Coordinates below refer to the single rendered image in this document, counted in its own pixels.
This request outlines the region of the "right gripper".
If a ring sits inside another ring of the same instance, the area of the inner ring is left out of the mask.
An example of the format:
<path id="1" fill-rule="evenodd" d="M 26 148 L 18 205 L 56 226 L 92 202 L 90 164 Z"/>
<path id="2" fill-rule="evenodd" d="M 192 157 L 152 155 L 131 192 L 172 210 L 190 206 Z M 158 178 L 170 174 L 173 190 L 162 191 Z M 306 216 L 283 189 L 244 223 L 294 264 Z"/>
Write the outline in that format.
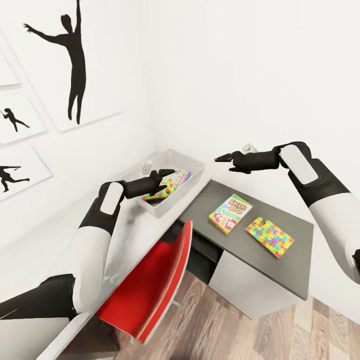
<path id="1" fill-rule="evenodd" d="M 263 171 L 260 165 L 261 152 L 243 154 L 241 151 L 235 151 L 233 153 L 227 153 L 215 159 L 215 162 L 231 162 L 234 165 L 230 168 L 231 172 L 243 172 L 247 175 L 252 171 Z"/>

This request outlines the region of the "jigsaw puzzle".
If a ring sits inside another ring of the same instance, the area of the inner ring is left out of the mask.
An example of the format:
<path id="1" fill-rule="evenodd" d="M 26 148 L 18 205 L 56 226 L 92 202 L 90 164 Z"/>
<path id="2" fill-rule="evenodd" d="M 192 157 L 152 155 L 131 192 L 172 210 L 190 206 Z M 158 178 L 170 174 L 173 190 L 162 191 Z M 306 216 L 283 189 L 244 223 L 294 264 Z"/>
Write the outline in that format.
<path id="1" fill-rule="evenodd" d="M 280 258 L 294 240 L 271 221 L 267 220 L 265 224 L 262 224 L 262 221 L 261 217 L 257 218 L 246 230 L 277 258 Z"/>
<path id="2" fill-rule="evenodd" d="M 161 180 L 160 186 L 163 186 L 163 185 L 167 185 L 167 188 L 163 189 L 160 192 L 157 192 L 154 196 L 150 196 L 149 193 L 144 194 L 144 195 L 142 195 L 142 199 L 144 201 L 149 201 L 149 200 L 154 201 L 155 199 L 166 198 L 168 196 L 167 192 L 169 192 L 169 191 L 171 194 L 175 192 L 171 179 L 167 179 L 166 177 L 163 178 L 163 180 Z"/>

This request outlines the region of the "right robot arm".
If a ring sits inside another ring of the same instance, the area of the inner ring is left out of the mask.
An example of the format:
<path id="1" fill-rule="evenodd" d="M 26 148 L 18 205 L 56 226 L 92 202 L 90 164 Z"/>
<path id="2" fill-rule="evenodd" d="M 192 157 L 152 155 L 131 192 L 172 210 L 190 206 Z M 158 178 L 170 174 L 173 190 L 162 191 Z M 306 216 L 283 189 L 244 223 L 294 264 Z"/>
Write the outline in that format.
<path id="1" fill-rule="evenodd" d="M 231 162 L 231 172 L 277 170 L 281 164 L 308 206 L 344 273 L 360 285 L 360 201 L 303 141 L 259 152 L 250 142 L 215 162 Z"/>

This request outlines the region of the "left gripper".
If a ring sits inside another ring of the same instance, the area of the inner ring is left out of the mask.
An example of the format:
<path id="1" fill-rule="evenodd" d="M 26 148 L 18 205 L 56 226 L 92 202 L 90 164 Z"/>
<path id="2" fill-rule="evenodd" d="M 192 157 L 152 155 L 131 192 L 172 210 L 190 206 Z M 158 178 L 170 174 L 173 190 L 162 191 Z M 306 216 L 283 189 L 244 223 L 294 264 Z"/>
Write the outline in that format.
<path id="1" fill-rule="evenodd" d="M 137 179 L 136 182 L 138 183 L 140 196 L 150 194 L 150 196 L 154 196 L 156 193 L 162 191 L 163 189 L 167 188 L 168 185 L 160 185 L 163 178 L 168 177 L 169 175 L 175 173 L 175 169 L 152 169 L 151 173 L 148 177 Z"/>

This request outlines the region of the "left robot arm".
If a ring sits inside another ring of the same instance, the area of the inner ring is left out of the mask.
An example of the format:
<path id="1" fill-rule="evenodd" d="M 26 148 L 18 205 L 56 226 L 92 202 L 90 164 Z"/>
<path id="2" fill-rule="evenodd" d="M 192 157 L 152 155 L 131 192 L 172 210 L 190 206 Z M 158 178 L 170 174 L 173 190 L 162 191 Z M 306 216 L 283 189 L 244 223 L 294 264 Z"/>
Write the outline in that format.
<path id="1" fill-rule="evenodd" d="M 175 169 L 150 169 L 143 160 L 139 179 L 100 187 L 82 223 L 39 286 L 0 302 L 0 360 L 36 360 L 79 314 L 97 303 L 111 238 L 124 196 L 154 196 Z"/>

